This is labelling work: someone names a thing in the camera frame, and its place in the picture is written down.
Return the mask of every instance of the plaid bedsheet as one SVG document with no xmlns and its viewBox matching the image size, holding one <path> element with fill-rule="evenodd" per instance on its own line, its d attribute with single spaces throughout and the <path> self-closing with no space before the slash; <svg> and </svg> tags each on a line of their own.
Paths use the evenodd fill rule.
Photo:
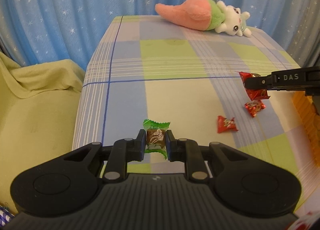
<svg viewBox="0 0 320 230">
<path fill-rule="evenodd" d="M 303 186 L 298 205 L 303 209 L 320 171 L 292 93 L 269 92 L 266 109 L 253 119 L 244 108 L 249 98 L 237 73 L 265 76 L 299 66 L 265 32 L 251 30 L 247 38 L 194 31 L 159 16 L 115 18 L 87 67 L 73 149 L 135 138 L 146 118 L 170 121 L 176 138 L 200 145 L 222 142 L 291 171 Z M 239 131 L 217 134 L 218 115 L 235 117 Z M 143 162 L 131 162 L 128 171 L 174 173 L 184 166 L 151 153 Z"/>
</svg>

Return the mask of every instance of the yellow cloth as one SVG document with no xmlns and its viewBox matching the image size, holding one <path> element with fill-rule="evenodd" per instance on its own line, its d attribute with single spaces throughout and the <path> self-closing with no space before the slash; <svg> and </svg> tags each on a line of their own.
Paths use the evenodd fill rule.
<svg viewBox="0 0 320 230">
<path fill-rule="evenodd" d="M 20 67 L 0 52 L 0 203 L 22 171 L 71 151 L 85 72 L 71 60 Z"/>
</svg>

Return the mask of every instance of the red candy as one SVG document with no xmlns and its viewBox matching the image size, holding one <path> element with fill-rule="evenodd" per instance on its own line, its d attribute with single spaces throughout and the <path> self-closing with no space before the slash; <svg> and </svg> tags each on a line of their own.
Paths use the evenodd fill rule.
<svg viewBox="0 0 320 230">
<path fill-rule="evenodd" d="M 218 116 L 218 133 L 225 131 L 238 131 L 235 123 L 235 119 L 224 118 L 223 116 Z"/>
<path fill-rule="evenodd" d="M 239 72 L 241 80 L 244 82 L 247 78 L 252 78 L 254 77 L 252 73 L 246 73 L 246 72 Z M 246 89 L 244 87 L 245 91 L 247 92 L 249 98 L 251 101 L 253 100 L 262 100 L 262 99 L 269 99 L 270 97 L 268 96 L 268 92 L 266 89 L 260 89 L 260 90 L 252 90 L 252 89 Z"/>
<path fill-rule="evenodd" d="M 261 100 L 255 100 L 244 104 L 244 107 L 248 110 L 252 117 L 256 117 L 257 113 L 262 109 L 265 109 L 265 104 Z"/>
</svg>

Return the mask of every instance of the pink carrot plush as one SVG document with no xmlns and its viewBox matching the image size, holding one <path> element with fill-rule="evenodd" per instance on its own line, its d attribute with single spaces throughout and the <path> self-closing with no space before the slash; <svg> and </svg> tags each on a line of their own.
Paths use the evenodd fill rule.
<svg viewBox="0 0 320 230">
<path fill-rule="evenodd" d="M 186 28 L 208 31 L 215 29 L 217 33 L 229 35 L 245 35 L 251 31 L 247 28 L 248 12 L 241 14 L 239 8 L 226 6 L 222 1 L 186 0 L 181 5 L 156 4 L 156 12 L 166 20 Z"/>
</svg>

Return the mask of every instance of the green square pattern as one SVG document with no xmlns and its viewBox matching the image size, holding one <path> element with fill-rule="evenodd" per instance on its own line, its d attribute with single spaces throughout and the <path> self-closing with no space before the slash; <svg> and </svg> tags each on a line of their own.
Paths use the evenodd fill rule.
<svg viewBox="0 0 320 230">
<path fill-rule="evenodd" d="M 235 53 L 249 67 L 251 73 L 259 73 L 261 76 L 269 75 L 277 70 L 268 57 L 256 46 L 228 43 Z"/>
<path fill-rule="evenodd" d="M 145 79 L 207 77 L 187 40 L 141 40 L 140 49 Z"/>
</svg>

